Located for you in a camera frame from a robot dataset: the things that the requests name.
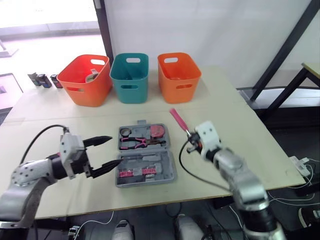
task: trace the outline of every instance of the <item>pink pliers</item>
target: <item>pink pliers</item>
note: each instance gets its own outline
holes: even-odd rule
[[[129,149],[138,149],[138,148],[146,148],[148,145],[155,144],[164,144],[166,141],[159,141],[156,139],[146,139],[145,137],[123,137],[120,139],[120,142],[139,142],[139,144],[135,146],[121,146],[120,150],[129,150]]]

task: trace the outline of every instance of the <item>table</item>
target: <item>table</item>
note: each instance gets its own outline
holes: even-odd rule
[[[211,120],[225,146],[243,156],[250,169],[267,189],[302,184],[305,181],[277,144],[255,112],[231,86],[218,67],[201,68],[200,82],[189,103],[167,104],[157,87],[157,75],[149,77],[149,98],[144,104],[122,104],[112,92],[101,107],[75,105],[63,89],[33,89],[25,93],[0,126],[0,153],[4,170],[0,194],[7,188],[10,175],[18,165],[31,139],[44,127],[63,124],[73,134],[85,138],[117,136],[119,126],[134,125],[137,120],[163,123],[168,127],[177,169],[176,181],[168,184],[117,188],[115,171],[95,179],[84,174],[75,179],[59,180],[42,196],[36,217],[53,218],[108,210],[118,210],[226,196],[224,190],[189,176],[178,162],[179,150],[186,140],[169,109],[175,107],[190,128]],[[60,129],[43,134],[31,148],[26,160],[39,160],[59,149]],[[90,147],[91,165],[100,167],[116,158],[117,141]],[[228,186],[214,166],[201,160],[197,153],[183,154],[185,166],[193,173]]]

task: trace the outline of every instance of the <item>basket handle hole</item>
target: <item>basket handle hole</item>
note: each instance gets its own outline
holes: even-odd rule
[[[138,64],[141,62],[141,59],[138,57],[128,57],[125,61],[129,64]]]
[[[122,89],[137,89],[138,85],[121,85]]]
[[[176,63],[178,62],[178,58],[177,57],[169,57],[169,58],[165,58],[164,59],[164,63],[168,64],[168,63]]]
[[[99,59],[91,59],[90,62],[94,65],[105,65],[106,62],[103,60],[99,60]]]
[[[176,86],[176,89],[188,89],[191,88],[192,84],[185,84],[185,85],[178,85]]]
[[[77,87],[66,87],[69,91],[74,91],[74,92],[84,92],[85,90],[83,88],[77,88]]]

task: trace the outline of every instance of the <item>battery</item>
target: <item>battery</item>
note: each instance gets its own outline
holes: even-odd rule
[[[55,87],[57,89],[62,89],[63,88],[61,83],[57,79],[57,74],[51,75],[50,78],[51,78],[51,81],[53,82],[53,84],[55,85]]]
[[[44,88],[51,88],[52,84],[45,74],[39,74],[36,79]]]
[[[36,86],[41,86],[40,82],[38,81],[38,75],[36,72],[32,73],[32,74],[28,74],[28,77],[31,79],[31,81],[33,82],[34,85]]]

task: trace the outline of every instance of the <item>orange basket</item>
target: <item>orange basket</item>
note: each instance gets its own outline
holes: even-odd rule
[[[86,82],[86,78],[93,72],[98,72],[98,75]],[[57,79],[75,104],[98,107],[104,103],[112,87],[109,73],[107,56],[81,55],[62,70]]]
[[[169,104],[189,102],[196,91],[201,71],[186,53],[158,56],[158,80],[163,98]]]

